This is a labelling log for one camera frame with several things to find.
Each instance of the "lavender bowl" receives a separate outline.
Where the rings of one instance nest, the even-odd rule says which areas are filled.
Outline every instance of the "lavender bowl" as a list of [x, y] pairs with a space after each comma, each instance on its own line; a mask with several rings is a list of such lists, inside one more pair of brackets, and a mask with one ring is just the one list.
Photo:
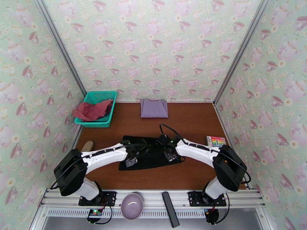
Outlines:
[[126, 220], [136, 220], [142, 214], [143, 200], [138, 194], [128, 194], [123, 199], [120, 210]]

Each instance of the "brown tabletop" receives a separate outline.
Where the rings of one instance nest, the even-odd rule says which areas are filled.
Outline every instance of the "brown tabletop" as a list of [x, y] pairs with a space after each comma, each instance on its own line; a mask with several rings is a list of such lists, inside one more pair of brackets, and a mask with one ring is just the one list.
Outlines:
[[[84, 128], [77, 144], [79, 150], [92, 140], [94, 150], [112, 146], [124, 135], [159, 137], [159, 124], [174, 128], [184, 138], [205, 143], [207, 135], [225, 137], [210, 103], [169, 103], [169, 118], [141, 118], [139, 103], [117, 103], [109, 128]], [[173, 136], [169, 130], [165, 133]], [[215, 177], [214, 170], [191, 158], [180, 164], [154, 169], [119, 171], [119, 162], [98, 168], [87, 175], [103, 189], [203, 189]]]

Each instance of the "maroon cloth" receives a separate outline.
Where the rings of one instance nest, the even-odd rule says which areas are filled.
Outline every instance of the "maroon cloth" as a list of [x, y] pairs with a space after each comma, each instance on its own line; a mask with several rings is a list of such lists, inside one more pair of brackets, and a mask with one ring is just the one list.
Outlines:
[[98, 104], [82, 102], [73, 112], [73, 116], [86, 122], [95, 121], [110, 113], [113, 100], [104, 100]]

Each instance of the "teal basket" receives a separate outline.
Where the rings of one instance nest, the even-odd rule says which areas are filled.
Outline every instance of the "teal basket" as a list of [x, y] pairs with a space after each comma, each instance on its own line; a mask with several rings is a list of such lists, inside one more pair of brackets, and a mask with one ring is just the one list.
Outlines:
[[115, 106], [115, 101], [117, 97], [116, 91], [97, 91], [97, 92], [88, 92], [85, 96], [85, 99], [83, 102], [89, 103], [89, 104], [97, 104], [104, 100], [113, 99], [113, 105], [110, 114], [106, 115], [103, 118], [100, 118], [96, 121], [92, 122], [84, 122], [80, 118], [75, 118], [74, 122], [75, 124], [80, 124], [84, 127], [109, 127], [111, 124], [111, 118]]

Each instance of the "wallpaper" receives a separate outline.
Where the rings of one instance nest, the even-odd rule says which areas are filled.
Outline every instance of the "wallpaper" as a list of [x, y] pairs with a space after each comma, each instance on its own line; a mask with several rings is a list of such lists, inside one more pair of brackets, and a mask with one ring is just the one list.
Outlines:
[[307, 229], [307, 0], [274, 0], [218, 103], [278, 229]]
[[30, 0], [0, 0], [0, 229], [28, 229], [82, 100]]
[[87, 91], [212, 101], [260, 0], [45, 0]]

